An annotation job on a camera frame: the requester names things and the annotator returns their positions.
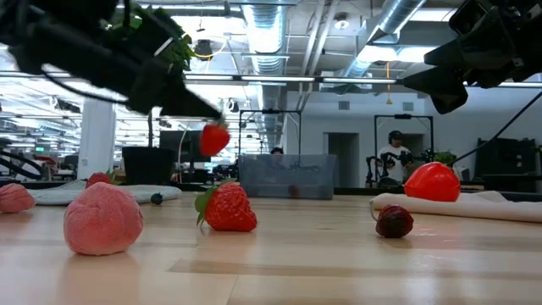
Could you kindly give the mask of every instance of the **table surface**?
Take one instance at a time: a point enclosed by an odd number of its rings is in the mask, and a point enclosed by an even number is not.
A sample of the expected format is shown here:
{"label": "table surface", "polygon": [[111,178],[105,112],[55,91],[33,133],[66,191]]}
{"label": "table surface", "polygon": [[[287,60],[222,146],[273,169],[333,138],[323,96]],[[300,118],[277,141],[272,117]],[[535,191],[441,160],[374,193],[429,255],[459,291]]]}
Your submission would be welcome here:
{"label": "table surface", "polygon": [[252,199],[253,233],[196,227],[195,194],[143,205],[128,252],[74,255],[64,208],[0,214],[0,304],[540,304],[542,226],[415,214],[379,238],[367,197]]}

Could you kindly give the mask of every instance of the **headphones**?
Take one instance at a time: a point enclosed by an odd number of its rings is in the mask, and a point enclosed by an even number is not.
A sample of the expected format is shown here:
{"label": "headphones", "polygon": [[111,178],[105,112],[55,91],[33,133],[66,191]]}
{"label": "headphones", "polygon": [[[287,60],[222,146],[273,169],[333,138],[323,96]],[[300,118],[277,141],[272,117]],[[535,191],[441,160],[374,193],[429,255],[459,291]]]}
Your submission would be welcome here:
{"label": "headphones", "polygon": [[400,132],[398,130],[393,130],[388,135],[388,143],[391,144],[391,140],[397,139],[397,138],[402,138],[402,136],[403,136],[402,132]]}

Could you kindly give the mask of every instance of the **black ball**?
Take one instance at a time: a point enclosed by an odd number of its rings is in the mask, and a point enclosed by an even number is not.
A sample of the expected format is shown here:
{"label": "black ball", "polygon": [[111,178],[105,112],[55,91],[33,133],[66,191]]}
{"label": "black ball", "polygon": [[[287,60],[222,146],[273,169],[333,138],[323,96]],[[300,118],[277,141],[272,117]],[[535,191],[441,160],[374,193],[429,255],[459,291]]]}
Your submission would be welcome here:
{"label": "black ball", "polygon": [[160,194],[160,193],[152,194],[152,196],[151,196],[151,202],[152,203],[160,205],[160,204],[162,204],[162,201],[163,201],[162,194]]}

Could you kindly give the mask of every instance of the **white column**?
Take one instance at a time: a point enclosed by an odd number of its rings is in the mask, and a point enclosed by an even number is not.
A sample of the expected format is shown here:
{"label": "white column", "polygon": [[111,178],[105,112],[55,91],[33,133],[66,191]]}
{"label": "white column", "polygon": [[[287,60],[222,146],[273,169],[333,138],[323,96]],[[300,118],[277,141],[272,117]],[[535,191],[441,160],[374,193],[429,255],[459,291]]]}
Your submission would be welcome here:
{"label": "white column", "polygon": [[85,100],[77,179],[113,168],[116,123],[114,104]]}

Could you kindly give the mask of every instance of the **rolled cloth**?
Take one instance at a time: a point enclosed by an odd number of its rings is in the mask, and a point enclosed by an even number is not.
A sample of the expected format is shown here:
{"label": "rolled cloth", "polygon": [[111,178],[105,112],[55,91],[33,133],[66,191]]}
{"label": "rolled cloth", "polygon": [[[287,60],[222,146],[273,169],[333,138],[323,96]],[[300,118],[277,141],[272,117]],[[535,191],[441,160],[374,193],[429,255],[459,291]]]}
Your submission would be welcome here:
{"label": "rolled cloth", "polygon": [[456,202],[435,202],[385,193],[371,199],[370,204],[375,209],[397,204],[410,213],[419,214],[542,223],[542,202],[510,202],[496,191],[462,193]]}

